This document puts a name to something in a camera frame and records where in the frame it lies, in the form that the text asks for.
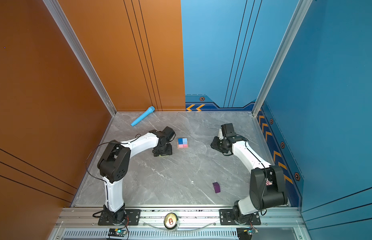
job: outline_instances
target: can lid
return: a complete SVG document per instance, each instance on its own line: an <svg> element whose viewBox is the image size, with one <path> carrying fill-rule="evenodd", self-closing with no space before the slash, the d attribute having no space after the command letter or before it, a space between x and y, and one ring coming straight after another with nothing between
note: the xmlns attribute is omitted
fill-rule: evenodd
<svg viewBox="0 0 372 240"><path fill-rule="evenodd" d="M167 229L174 229L178 223L177 215L169 213L164 217L164 226Z"/></svg>

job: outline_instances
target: white robotic arm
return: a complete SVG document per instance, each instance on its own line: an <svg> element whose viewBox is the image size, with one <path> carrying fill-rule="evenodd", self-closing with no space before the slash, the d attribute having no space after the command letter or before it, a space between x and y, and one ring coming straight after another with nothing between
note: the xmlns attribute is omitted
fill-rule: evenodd
<svg viewBox="0 0 372 240"><path fill-rule="evenodd" d="M125 217L125 203L122 197L123 177L126 175L130 158L141 151L153 148L154 156L172 154L169 143L175 132L170 127L163 131L152 130L129 141L111 141L98 162L98 168L105 182L106 201L103 211L116 225Z"/></svg>
<svg viewBox="0 0 372 240"><path fill-rule="evenodd" d="M282 168L263 160L245 137L235 133L232 123L221 126L211 147L224 155L231 152L226 156L237 156L251 173L249 196L236 201L233 206L238 223L246 223L252 213L287 203Z"/></svg>

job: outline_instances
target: blue toy microphone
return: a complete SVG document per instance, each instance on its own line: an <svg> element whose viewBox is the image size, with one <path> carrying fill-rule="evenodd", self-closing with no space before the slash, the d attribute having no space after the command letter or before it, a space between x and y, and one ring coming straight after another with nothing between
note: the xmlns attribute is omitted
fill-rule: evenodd
<svg viewBox="0 0 372 240"><path fill-rule="evenodd" d="M142 119L144 119L145 117L147 117L147 115L149 115L150 113L154 112L155 108L153 106L151 106L150 108L147 108L146 112L142 113L141 116L139 116L139 118L135 119L135 121L131 124L132 127L134 127L137 123L139 123L140 121L142 121Z"/></svg>

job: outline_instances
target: blue wall panel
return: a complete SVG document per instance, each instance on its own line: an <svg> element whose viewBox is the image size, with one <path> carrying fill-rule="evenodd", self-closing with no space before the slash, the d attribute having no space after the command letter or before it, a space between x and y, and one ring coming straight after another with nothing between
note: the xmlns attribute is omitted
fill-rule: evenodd
<svg viewBox="0 0 372 240"><path fill-rule="evenodd" d="M305 220L372 203L372 190L329 203L372 187L372 0L313 1L266 103L304 175ZM325 226L364 216L372 205L307 224L334 239L344 228Z"/></svg>
<svg viewBox="0 0 372 240"><path fill-rule="evenodd" d="M181 1L186 95L207 95L223 107L245 4Z"/></svg>
<svg viewBox="0 0 372 240"><path fill-rule="evenodd" d="M245 43L246 63L240 81L235 81L230 107L243 107L249 98L258 97L297 4L298 0L262 1L251 44Z"/></svg>
<svg viewBox="0 0 372 240"><path fill-rule="evenodd" d="M219 108L256 99L297 3L182 0L186 96Z"/></svg>
<svg viewBox="0 0 372 240"><path fill-rule="evenodd" d="M372 240L372 219L362 222L348 223L333 227L320 228L310 231L313 240L335 240L335 239L371 239Z"/></svg>

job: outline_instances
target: gray marble floor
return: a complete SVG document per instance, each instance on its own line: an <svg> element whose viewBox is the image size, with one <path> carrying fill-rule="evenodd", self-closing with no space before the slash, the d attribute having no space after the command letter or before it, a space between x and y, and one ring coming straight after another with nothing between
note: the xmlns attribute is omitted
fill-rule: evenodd
<svg viewBox="0 0 372 240"><path fill-rule="evenodd" d="M266 159L267 149L260 144L260 132L246 112L155 112L131 127L141 113L120 112L114 117L105 137L129 140L150 130L174 129L176 139L186 137L189 148L178 149L172 142L173 155L154 157L151 150L143 151L130 160L123 179L123 198L127 206L142 204L224 204L248 196L250 173L235 156L223 156L210 143L219 127L233 123L236 133L247 137L251 147ZM91 167L91 174L100 177L97 162L105 149L100 148ZM215 193L212 183L218 182L221 192ZM103 182L86 176L73 204L102 205L105 202Z"/></svg>

